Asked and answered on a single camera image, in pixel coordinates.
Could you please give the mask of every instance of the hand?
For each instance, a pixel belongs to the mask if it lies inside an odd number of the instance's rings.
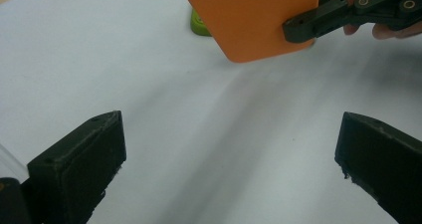
[[[352,5],[354,0],[347,0],[348,5]],[[353,25],[345,25],[343,27],[345,35],[354,34],[359,27]],[[400,31],[391,31],[386,25],[375,24],[372,29],[372,35],[375,39],[384,40],[388,38],[408,38],[422,33],[422,22],[416,23],[408,28]]]

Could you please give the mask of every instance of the black clamp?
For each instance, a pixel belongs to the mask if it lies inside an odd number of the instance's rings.
[[[286,40],[302,43],[346,24],[379,23],[398,31],[422,21],[422,0],[319,0],[319,6],[283,24]]]

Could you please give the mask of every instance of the orange object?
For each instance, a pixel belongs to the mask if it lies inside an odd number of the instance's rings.
[[[298,51],[313,41],[286,41],[283,23],[317,7],[318,0],[189,0],[220,48],[233,62]]]

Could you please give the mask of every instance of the white surface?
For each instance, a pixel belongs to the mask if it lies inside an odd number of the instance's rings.
[[[421,139],[422,37],[370,26],[246,65],[186,0],[0,5],[0,143],[23,164],[121,110],[128,160],[90,223],[395,223],[333,160],[343,112]]]

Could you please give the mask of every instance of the black rubber pad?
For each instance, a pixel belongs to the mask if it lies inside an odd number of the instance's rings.
[[[346,112],[335,161],[399,223],[422,223],[422,143],[377,119]]]
[[[93,117],[28,164],[44,223],[86,223],[126,160],[120,112]]]

